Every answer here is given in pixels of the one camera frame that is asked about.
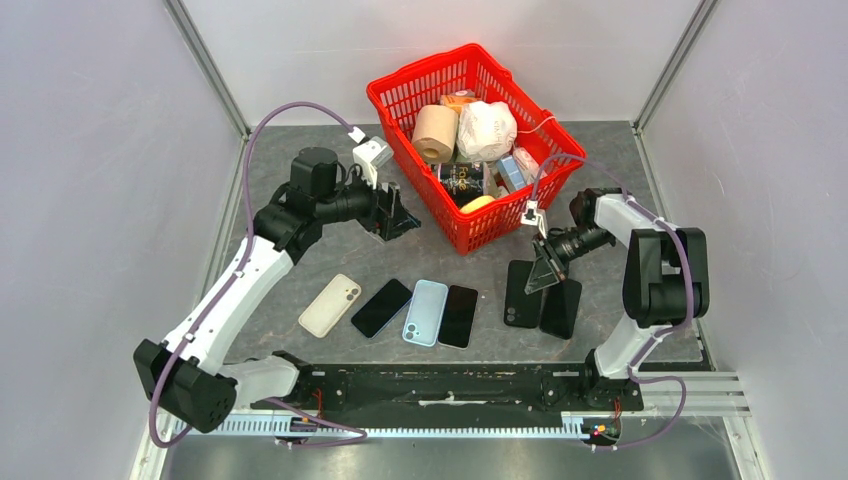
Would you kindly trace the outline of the blue phone with black screen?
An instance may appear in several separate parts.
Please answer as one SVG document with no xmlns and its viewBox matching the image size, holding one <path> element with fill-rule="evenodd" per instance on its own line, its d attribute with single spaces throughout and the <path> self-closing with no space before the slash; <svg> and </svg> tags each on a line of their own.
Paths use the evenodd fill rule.
<svg viewBox="0 0 848 480">
<path fill-rule="evenodd" d="M 351 318 L 353 327 L 366 338 L 378 335 L 408 304 L 412 291 L 397 279 L 383 285 Z"/>
</svg>

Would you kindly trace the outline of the black phone from blue case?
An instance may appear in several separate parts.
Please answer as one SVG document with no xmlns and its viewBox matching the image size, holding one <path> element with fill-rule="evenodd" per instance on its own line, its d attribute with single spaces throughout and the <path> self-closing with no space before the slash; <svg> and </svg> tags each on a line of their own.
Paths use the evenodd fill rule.
<svg viewBox="0 0 848 480">
<path fill-rule="evenodd" d="M 479 292 L 451 285 L 444 307 L 437 341 L 441 345 L 466 349 L 470 343 Z"/>
</svg>

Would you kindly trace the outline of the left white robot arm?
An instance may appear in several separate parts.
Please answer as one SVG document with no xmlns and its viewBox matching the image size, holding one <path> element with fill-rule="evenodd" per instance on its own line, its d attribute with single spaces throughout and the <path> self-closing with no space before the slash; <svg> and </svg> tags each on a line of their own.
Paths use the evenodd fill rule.
<svg viewBox="0 0 848 480">
<path fill-rule="evenodd" d="M 230 365 L 224 359 L 271 288 L 321 239 L 324 226 L 355 220 L 383 241 L 419 227 L 402 205 L 397 184 L 378 179 L 379 168 L 393 154 L 373 138 L 353 149 L 352 166 L 341 172 L 334 151 L 299 151 L 288 181 L 254 214 L 212 290 L 165 339 L 143 340 L 136 347 L 133 361 L 150 401 L 150 429 L 160 409 L 209 433 L 235 408 L 268 398 L 295 409 L 311 401 L 312 379 L 284 356 Z"/>
</svg>

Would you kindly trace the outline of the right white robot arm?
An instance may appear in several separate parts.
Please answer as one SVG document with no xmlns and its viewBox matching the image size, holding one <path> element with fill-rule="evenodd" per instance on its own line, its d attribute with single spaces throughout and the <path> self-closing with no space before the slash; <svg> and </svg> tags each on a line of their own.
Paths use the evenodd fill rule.
<svg viewBox="0 0 848 480">
<path fill-rule="evenodd" d="M 572 261 L 605 245 L 627 250 L 624 315 L 586 360 L 579 400 L 601 409 L 632 380 L 643 360 L 671 332 L 706 314 L 710 302 L 708 247 L 703 230 L 669 223 L 618 188 L 586 189 L 570 202 L 574 227 L 541 231 L 524 290 L 531 294 L 567 280 Z"/>
</svg>

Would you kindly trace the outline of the black packet in basket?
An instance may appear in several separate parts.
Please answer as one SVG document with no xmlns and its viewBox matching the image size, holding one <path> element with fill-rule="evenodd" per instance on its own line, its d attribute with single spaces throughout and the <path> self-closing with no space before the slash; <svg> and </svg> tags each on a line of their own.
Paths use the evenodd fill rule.
<svg viewBox="0 0 848 480">
<path fill-rule="evenodd" d="M 434 175 L 459 208 L 486 193 L 486 169 L 482 163 L 444 163 L 436 166 Z"/>
</svg>

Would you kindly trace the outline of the yellow sponge in basket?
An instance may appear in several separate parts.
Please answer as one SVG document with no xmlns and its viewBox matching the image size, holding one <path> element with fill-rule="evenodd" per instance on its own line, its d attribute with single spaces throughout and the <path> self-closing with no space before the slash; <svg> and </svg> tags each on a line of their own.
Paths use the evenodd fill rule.
<svg viewBox="0 0 848 480">
<path fill-rule="evenodd" d="M 462 206 L 460 208 L 460 213 L 463 214 L 463 215 L 469 215 L 469 214 L 471 214 L 471 213 L 473 213 L 473 212 L 475 212 L 475 211 L 477 211 L 477 210 L 479 210 L 479 209 L 481 209 L 481 208 L 483 208 L 487 205 L 490 205 L 491 203 L 493 203 L 495 201 L 496 201 L 496 198 L 491 196 L 491 195 L 480 196 L 480 197 L 475 198 L 474 200 L 470 201 L 469 203 L 465 204 L 464 206 Z"/>
</svg>

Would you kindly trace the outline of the beige toilet paper roll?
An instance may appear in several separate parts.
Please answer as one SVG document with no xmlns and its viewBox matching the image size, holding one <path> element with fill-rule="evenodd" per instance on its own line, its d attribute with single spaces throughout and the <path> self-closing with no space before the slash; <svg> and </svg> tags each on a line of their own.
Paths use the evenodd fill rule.
<svg viewBox="0 0 848 480">
<path fill-rule="evenodd" d="M 428 164 L 451 160 L 455 149 L 459 115 L 443 105 L 426 105 L 418 113 L 412 146 Z"/>
</svg>

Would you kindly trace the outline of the blue box in basket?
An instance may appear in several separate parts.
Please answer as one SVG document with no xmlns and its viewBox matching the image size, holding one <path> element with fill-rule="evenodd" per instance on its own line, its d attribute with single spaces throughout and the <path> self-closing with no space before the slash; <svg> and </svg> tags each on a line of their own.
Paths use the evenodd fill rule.
<svg viewBox="0 0 848 480">
<path fill-rule="evenodd" d="M 495 166 L 506 189 L 510 193 L 519 191 L 527 186 L 527 180 L 524 178 L 518 162 L 512 155 L 506 155 L 498 159 Z"/>
</svg>

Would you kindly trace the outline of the white plastic bag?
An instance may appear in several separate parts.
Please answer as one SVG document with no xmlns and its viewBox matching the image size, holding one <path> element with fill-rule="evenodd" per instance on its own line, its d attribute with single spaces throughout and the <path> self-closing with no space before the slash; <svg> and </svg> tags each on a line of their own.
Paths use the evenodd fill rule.
<svg viewBox="0 0 848 480">
<path fill-rule="evenodd" d="M 456 145 L 471 162 L 492 162 L 508 154 L 518 135 L 517 121 L 507 103 L 477 101 L 459 115 Z"/>
</svg>

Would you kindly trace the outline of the red plastic basket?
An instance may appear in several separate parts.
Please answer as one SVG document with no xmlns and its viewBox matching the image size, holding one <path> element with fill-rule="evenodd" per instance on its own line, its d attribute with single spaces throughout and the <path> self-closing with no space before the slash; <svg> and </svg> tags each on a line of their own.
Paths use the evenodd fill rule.
<svg viewBox="0 0 848 480">
<path fill-rule="evenodd" d="M 465 255 L 515 230 L 527 201 L 548 207 L 586 154 L 481 45 L 433 54 L 366 86 L 397 164 L 456 251 Z M 451 162 L 499 175 L 503 189 L 459 198 L 439 174 Z"/>
</svg>

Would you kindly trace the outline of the orange box in basket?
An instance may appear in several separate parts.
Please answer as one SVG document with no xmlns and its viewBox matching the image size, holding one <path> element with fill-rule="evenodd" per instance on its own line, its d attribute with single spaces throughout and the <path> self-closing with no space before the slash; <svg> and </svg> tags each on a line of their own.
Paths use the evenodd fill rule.
<svg viewBox="0 0 848 480">
<path fill-rule="evenodd" d="M 471 90 L 459 90 L 450 94 L 444 94 L 440 97 L 439 104 L 450 108 L 457 115 L 460 115 L 464 106 L 470 103 L 479 101 L 479 98 Z"/>
</svg>

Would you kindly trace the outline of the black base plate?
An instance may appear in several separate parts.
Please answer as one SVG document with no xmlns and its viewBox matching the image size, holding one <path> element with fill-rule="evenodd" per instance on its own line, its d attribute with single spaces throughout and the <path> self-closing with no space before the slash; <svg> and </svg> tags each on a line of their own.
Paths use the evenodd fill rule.
<svg viewBox="0 0 848 480">
<path fill-rule="evenodd" d="M 644 408 L 636 383 L 592 390 L 578 363 L 309 364 L 283 400 L 359 428 L 554 427 Z"/>
</svg>

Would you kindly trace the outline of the aluminium frame rail left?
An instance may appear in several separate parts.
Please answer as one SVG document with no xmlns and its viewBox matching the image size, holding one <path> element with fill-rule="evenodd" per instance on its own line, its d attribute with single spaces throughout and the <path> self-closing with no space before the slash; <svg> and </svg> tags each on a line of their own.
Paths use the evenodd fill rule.
<svg viewBox="0 0 848 480">
<path fill-rule="evenodd" d="M 251 133 L 251 126 L 237 105 L 235 97 L 218 68 L 211 51 L 207 47 L 187 5 L 182 0 L 163 0 L 162 3 L 175 23 L 204 78 L 212 88 L 227 119 L 237 132 L 237 135 L 243 141 L 247 141 Z"/>
</svg>

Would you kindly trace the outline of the aluminium frame rail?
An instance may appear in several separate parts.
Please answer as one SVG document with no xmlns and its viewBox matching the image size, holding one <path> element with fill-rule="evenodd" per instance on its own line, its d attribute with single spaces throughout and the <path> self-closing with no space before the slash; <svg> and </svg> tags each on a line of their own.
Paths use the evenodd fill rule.
<svg viewBox="0 0 848 480">
<path fill-rule="evenodd" d="M 697 3 L 642 108 L 632 122 L 633 130 L 637 134 L 642 134 L 652 120 L 718 5 L 718 0 L 700 0 Z"/>
<path fill-rule="evenodd" d="M 243 141 L 247 141 L 251 133 L 251 126 L 237 105 L 235 97 L 218 68 L 211 51 L 207 47 L 187 5 L 182 0 L 163 0 L 162 3 L 175 23 L 204 78 L 212 88 L 227 119 L 237 132 L 237 135 Z"/>
</svg>

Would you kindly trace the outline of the aluminium frame rail right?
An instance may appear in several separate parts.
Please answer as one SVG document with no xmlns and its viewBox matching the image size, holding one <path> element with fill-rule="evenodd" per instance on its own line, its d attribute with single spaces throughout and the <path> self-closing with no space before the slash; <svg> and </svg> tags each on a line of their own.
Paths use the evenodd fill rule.
<svg viewBox="0 0 848 480">
<path fill-rule="evenodd" d="M 718 5 L 718 0 L 700 0 L 697 3 L 642 108 L 632 122 L 633 130 L 637 134 L 642 134 L 652 120 Z"/>
</svg>

